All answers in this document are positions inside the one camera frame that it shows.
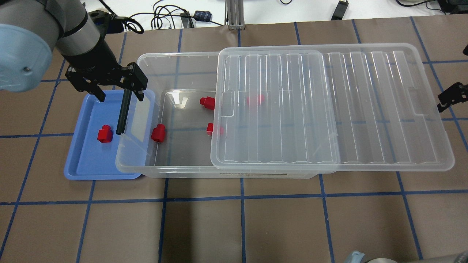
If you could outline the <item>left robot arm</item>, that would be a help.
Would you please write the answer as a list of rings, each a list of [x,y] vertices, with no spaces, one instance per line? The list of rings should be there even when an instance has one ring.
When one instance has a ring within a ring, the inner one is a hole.
[[[134,62],[119,65],[105,41],[135,20],[111,11],[87,12],[79,0],[2,0],[0,51],[2,91],[36,88],[57,50],[69,63],[66,78],[78,92],[105,100],[102,85],[115,85],[142,101],[147,77]]]

